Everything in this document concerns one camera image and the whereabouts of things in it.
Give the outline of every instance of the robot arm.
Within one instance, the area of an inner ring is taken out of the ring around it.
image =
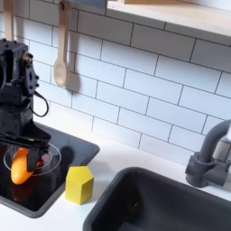
[[[28,172],[36,169],[37,162],[49,150],[51,139],[51,136],[38,128],[32,120],[33,96],[42,97],[36,92],[39,87],[38,79],[33,70],[32,54],[28,52],[28,47],[21,43],[8,42],[6,39],[1,40],[0,143],[29,150]]]

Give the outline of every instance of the tile backsplash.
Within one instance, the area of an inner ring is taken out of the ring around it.
[[[36,121],[86,129],[185,165],[209,129],[231,118],[230,37],[83,5],[72,5],[70,80],[57,87],[58,2],[15,1],[15,39],[29,46],[38,91],[51,107]],[[4,30],[0,13],[2,38]],[[35,98],[35,111],[44,109]],[[215,157],[229,156],[223,138]]]

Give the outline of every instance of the wooden shelf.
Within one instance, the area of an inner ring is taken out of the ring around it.
[[[231,36],[230,11],[176,0],[109,0],[107,8]]]

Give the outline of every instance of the wooden spatula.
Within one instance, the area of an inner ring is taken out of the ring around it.
[[[5,38],[14,40],[14,0],[4,0]]]

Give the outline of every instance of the toy block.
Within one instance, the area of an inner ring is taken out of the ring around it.
[[[92,197],[94,176],[87,166],[70,167],[66,179],[65,199],[82,205]]]

